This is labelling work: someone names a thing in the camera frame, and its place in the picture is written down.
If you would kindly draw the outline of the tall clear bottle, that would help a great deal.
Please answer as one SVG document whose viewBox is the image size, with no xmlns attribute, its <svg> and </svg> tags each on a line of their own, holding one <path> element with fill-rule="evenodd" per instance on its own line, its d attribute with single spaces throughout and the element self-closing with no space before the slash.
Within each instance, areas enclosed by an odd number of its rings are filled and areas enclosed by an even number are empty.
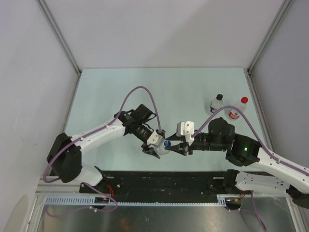
<svg viewBox="0 0 309 232">
<path fill-rule="evenodd" d="M 154 147 L 154 150 L 158 156 L 166 155 L 169 153 L 169 150 L 165 149 L 164 143 L 162 143 L 159 147 Z"/>
</svg>

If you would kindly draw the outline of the short clear bottle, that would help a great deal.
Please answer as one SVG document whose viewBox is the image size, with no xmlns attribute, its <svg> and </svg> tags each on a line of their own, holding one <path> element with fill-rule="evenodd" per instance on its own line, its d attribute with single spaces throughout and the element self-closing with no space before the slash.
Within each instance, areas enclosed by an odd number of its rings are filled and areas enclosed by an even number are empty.
<svg viewBox="0 0 309 232">
<path fill-rule="evenodd" d="M 224 105 L 223 99 L 221 101 L 218 101 L 216 98 L 213 99 L 210 103 L 210 112 L 215 113 L 223 105 Z"/>
</svg>

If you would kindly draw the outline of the black bottle cap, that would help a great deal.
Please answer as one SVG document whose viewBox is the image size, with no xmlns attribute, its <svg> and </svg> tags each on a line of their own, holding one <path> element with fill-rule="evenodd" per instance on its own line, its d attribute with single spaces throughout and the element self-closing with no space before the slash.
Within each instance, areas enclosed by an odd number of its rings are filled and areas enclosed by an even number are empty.
<svg viewBox="0 0 309 232">
<path fill-rule="evenodd" d="M 216 99 L 217 99 L 218 101 L 221 101 L 221 100 L 223 99 L 222 94 L 218 94 L 218 95 L 216 96 Z"/>
</svg>

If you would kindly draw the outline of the red bottle cap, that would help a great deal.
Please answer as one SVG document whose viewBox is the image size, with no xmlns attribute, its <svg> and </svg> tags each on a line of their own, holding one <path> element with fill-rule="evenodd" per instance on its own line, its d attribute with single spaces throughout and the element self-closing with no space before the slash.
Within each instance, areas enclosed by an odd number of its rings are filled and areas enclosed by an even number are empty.
<svg viewBox="0 0 309 232">
<path fill-rule="evenodd" d="M 241 98 L 241 102 L 242 102 L 243 104 L 246 104 L 248 101 L 249 101 L 249 99 L 248 99 L 247 97 L 242 97 L 242 98 Z"/>
</svg>

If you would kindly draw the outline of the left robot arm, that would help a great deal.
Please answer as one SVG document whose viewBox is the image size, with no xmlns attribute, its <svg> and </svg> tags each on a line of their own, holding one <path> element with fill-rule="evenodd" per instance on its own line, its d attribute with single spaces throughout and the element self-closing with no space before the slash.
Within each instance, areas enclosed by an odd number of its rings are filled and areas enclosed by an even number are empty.
<svg viewBox="0 0 309 232">
<path fill-rule="evenodd" d="M 143 153 L 159 158 L 156 149 L 164 143 L 165 131 L 154 130 L 148 125 L 153 118 L 158 115 L 141 104 L 135 110 L 115 114 L 110 121 L 91 131 L 75 136 L 62 133 L 56 137 L 47 156 L 48 167 L 63 183 L 78 181 L 102 193 L 107 187 L 103 172 L 98 167 L 83 164 L 82 156 L 111 140 L 132 134 L 142 141 Z"/>
</svg>

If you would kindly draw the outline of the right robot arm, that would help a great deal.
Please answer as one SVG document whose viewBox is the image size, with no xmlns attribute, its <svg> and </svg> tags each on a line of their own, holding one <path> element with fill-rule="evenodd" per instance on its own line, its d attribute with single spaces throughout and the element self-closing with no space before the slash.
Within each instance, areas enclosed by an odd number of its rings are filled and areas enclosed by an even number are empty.
<svg viewBox="0 0 309 232">
<path fill-rule="evenodd" d="M 194 151 L 223 151 L 226 160 L 235 166 L 250 166 L 269 174 L 259 184 L 245 173 L 230 170 L 231 177 L 223 181 L 228 194 L 237 190 L 256 189 L 281 191 L 300 207 L 309 207 L 309 170 L 268 149 L 258 137 L 255 139 L 237 134 L 235 127 L 223 118 L 207 120 L 208 132 L 194 129 L 191 121 L 180 122 L 176 132 L 164 142 L 164 149 L 181 155 Z"/>
</svg>

